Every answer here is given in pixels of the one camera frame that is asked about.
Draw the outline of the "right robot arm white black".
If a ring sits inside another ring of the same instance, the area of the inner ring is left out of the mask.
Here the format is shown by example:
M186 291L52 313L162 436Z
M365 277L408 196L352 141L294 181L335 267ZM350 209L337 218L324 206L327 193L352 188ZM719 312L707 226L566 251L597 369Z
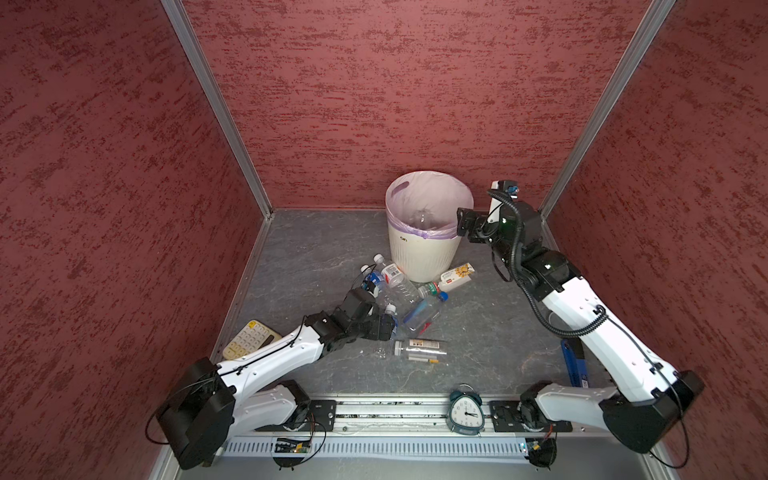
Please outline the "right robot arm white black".
M563 253L544 245L537 211L507 191L488 193L494 204L488 213L458 209L458 236L490 246L497 273L518 286L539 323L561 339L580 340L613 380L603 389L538 383L521 395L519 420L533 431L562 421L589 425L636 453L650 453L682 425L703 380L654 353Z

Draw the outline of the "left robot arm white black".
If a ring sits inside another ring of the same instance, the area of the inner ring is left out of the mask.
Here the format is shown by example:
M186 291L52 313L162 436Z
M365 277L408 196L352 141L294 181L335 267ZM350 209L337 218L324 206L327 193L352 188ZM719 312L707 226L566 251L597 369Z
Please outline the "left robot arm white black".
M218 364L196 361L153 416L180 469L212 462L235 436L304 422L309 399L285 375L358 339L388 341L395 327L393 307L382 308L371 292L354 288L332 312L305 316L294 331L253 353Z

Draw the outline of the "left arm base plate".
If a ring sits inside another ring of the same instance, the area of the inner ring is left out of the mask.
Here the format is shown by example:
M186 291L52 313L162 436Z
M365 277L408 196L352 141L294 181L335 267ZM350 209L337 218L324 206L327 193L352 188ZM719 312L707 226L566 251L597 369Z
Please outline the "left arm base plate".
M314 426L320 432L334 430L338 402L335 400L310 400L298 410L300 432L309 432Z

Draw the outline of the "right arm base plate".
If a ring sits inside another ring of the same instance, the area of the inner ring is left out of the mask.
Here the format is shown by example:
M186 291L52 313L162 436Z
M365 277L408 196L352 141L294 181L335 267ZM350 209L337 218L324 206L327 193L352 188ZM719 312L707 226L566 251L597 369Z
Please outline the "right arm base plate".
M489 418L496 433L571 433L573 426L567 421L545 422L541 426L530 427L523 423L518 400L493 400L488 404Z

